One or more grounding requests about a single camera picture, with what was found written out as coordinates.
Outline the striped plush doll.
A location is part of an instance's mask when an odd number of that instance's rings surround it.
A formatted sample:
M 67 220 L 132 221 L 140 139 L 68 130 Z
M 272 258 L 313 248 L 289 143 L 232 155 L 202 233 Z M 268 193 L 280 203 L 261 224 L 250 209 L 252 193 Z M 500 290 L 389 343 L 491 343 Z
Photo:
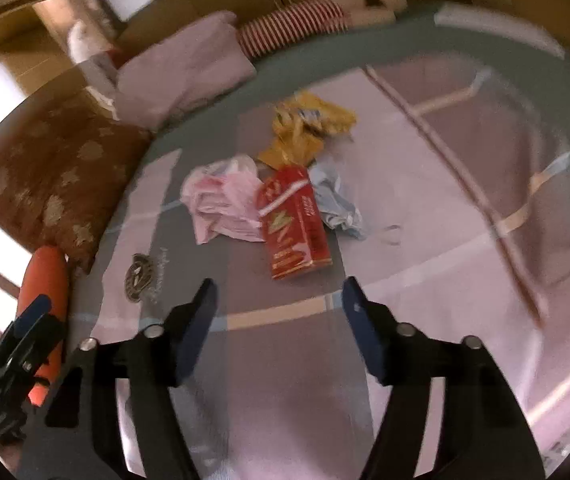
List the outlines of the striped plush doll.
M 312 37 L 391 24 L 406 9 L 407 0 L 301 0 L 243 24 L 237 39 L 258 60 Z

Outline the green bed sheet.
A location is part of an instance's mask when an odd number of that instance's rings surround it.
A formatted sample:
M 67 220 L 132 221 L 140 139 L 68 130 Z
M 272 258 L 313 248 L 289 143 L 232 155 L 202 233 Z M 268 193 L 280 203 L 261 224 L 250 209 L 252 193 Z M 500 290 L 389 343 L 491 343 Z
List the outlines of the green bed sheet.
M 570 144 L 570 48 L 555 58 L 498 36 L 434 24 L 442 6 L 410 12 L 396 25 L 366 28 L 304 42 L 258 65 L 257 76 L 209 104 L 174 118 L 149 155 L 178 148 L 181 142 L 212 137 L 218 152 L 230 145 L 221 125 L 256 105 L 275 102 L 309 84 L 365 65 L 396 64 L 414 56 L 453 52 L 468 55 L 505 76 L 529 99 L 544 120 L 565 133 Z

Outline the white flat board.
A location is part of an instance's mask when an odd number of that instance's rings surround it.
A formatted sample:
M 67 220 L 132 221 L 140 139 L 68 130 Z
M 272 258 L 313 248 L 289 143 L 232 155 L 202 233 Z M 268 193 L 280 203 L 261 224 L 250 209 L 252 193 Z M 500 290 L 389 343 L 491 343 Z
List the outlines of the white flat board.
M 434 24 L 502 37 L 526 44 L 555 58 L 566 56 L 565 48 L 544 27 L 500 11 L 450 2 L 434 14 Z

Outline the plaid pink grey blanket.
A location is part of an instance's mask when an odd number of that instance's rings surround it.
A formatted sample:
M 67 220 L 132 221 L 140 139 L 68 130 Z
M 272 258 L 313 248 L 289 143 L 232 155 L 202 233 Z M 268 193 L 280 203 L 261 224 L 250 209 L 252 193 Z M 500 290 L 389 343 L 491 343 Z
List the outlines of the plaid pink grey blanket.
M 76 283 L 71 341 L 131 337 L 212 278 L 218 315 L 172 393 L 201 474 L 354 479 L 388 392 L 340 306 L 353 276 L 431 337 L 480 337 L 549 450 L 570 428 L 570 133 L 458 54 L 356 68 L 313 90 L 358 116 L 326 159 L 364 237 L 330 234 L 331 266 L 280 281 L 260 243 L 197 244 L 183 180 L 263 146 L 273 117 L 270 104 L 208 110 L 152 149 Z

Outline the red cigarette box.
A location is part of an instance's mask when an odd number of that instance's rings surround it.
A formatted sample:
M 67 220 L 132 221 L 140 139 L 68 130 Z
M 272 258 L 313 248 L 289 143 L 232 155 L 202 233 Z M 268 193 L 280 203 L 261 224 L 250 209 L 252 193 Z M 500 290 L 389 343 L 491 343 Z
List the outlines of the red cigarette box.
M 332 264 L 306 168 L 280 167 L 257 192 L 256 205 L 273 280 Z

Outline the red floral brocade cushion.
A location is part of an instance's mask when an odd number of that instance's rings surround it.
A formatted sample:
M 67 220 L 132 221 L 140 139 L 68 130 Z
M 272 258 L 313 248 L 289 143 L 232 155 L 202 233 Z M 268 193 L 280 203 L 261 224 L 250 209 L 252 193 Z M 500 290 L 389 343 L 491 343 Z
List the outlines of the red floral brocade cushion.
M 56 246 L 90 272 L 151 140 L 86 92 L 46 105 L 0 141 L 0 228 L 30 252 Z

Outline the pink bed pillow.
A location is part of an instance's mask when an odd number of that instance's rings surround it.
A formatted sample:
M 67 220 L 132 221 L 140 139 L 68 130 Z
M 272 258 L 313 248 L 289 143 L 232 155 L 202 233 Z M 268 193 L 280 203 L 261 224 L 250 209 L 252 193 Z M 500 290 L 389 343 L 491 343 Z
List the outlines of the pink bed pillow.
M 117 118 L 157 131 L 256 76 L 235 22 L 230 11 L 211 13 L 131 58 L 118 73 Z

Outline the orange carrot plush pillow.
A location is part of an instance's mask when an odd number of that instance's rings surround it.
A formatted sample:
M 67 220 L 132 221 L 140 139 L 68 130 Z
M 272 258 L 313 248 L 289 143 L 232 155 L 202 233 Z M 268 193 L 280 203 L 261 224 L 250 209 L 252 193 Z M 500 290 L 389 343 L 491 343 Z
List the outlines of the orange carrot plush pillow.
M 64 327 L 68 324 L 70 278 L 64 253 L 56 246 L 45 245 L 38 248 L 24 272 L 19 289 L 17 314 L 28 310 L 36 301 L 36 315 L 53 315 Z M 38 369 L 38 380 L 29 393 L 35 406 L 41 406 L 50 385 L 58 377 L 62 367 L 62 342 L 60 342 Z

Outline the pink paper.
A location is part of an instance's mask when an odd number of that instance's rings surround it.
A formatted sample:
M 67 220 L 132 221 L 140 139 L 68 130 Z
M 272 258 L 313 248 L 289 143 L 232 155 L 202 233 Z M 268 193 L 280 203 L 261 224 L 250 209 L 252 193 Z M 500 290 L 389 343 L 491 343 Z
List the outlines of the pink paper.
M 192 170 L 183 181 L 180 200 L 192 217 L 196 244 L 218 235 L 262 243 L 256 206 L 261 186 L 257 165 L 245 154 Z

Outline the yellow snack bag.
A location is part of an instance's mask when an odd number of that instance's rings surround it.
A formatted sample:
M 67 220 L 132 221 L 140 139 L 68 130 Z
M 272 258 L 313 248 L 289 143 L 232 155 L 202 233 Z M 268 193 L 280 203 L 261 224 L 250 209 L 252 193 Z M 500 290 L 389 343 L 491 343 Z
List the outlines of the yellow snack bag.
M 258 161 L 274 170 L 287 165 L 309 167 L 328 139 L 350 136 L 357 122 L 352 110 L 309 91 L 297 92 L 274 107 L 273 139 Z

